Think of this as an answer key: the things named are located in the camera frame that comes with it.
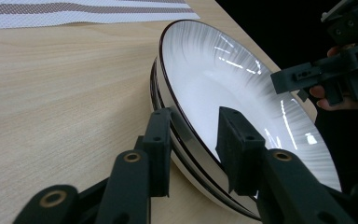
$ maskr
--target dark background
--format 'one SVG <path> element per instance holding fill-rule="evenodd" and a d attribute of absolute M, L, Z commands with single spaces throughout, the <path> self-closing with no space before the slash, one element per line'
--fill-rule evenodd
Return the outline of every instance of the dark background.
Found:
<path fill-rule="evenodd" d="M 216 2 L 281 69 L 323 59 L 336 45 L 321 17 L 338 0 Z M 330 150 L 343 191 L 350 193 L 358 183 L 358 110 L 317 110 L 315 125 Z"/>

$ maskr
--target striped cloth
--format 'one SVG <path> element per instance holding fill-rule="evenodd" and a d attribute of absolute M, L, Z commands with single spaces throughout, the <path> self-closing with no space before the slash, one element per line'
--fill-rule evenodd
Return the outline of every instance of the striped cloth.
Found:
<path fill-rule="evenodd" d="M 0 0 L 0 29 L 199 18 L 185 0 Z"/>

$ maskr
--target human hand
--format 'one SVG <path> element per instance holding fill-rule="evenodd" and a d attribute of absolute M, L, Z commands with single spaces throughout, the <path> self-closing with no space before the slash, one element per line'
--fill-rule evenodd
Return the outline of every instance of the human hand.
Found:
<path fill-rule="evenodd" d="M 336 55 L 341 50 L 342 48 L 340 47 L 333 47 L 327 51 L 327 56 L 330 57 Z M 342 104 L 330 105 L 327 102 L 327 99 L 325 98 L 324 88 L 320 85 L 310 88 L 310 94 L 316 98 L 320 98 L 320 100 L 316 103 L 316 105 L 327 111 L 342 110 L 342 109 L 358 109 L 358 101 L 352 100 L 351 96 L 345 93 L 344 93 L 344 101 Z"/>

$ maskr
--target plate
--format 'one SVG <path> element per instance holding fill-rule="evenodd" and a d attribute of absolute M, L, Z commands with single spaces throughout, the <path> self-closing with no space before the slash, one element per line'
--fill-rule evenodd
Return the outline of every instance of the plate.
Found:
<path fill-rule="evenodd" d="M 152 109 L 172 110 L 172 158 L 213 201 L 259 218 L 256 198 L 228 193 L 215 147 L 220 106 L 240 111 L 264 136 L 266 148 L 295 153 L 326 186 L 340 190 L 335 165 L 312 120 L 290 92 L 276 94 L 271 71 L 218 29 L 174 21 L 161 34 L 152 66 Z"/>

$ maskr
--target finger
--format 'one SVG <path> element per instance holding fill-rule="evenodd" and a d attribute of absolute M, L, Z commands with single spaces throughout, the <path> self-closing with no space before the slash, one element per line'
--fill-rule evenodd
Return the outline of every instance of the finger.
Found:
<path fill-rule="evenodd" d="M 334 56 L 339 54 L 342 50 L 353 48 L 355 44 L 348 44 L 345 46 L 334 46 L 330 50 L 327 51 L 327 57 Z"/>
<path fill-rule="evenodd" d="M 324 98 L 325 91 L 323 86 L 314 86 L 310 88 L 310 94 L 316 98 Z"/>
<path fill-rule="evenodd" d="M 331 57 L 333 55 L 338 54 L 341 51 L 340 46 L 332 47 L 330 50 L 327 51 L 327 57 Z"/>
<path fill-rule="evenodd" d="M 316 102 L 316 105 L 327 111 L 358 109 L 358 101 L 353 101 L 351 97 L 344 97 L 339 105 L 330 105 L 325 98 Z"/>

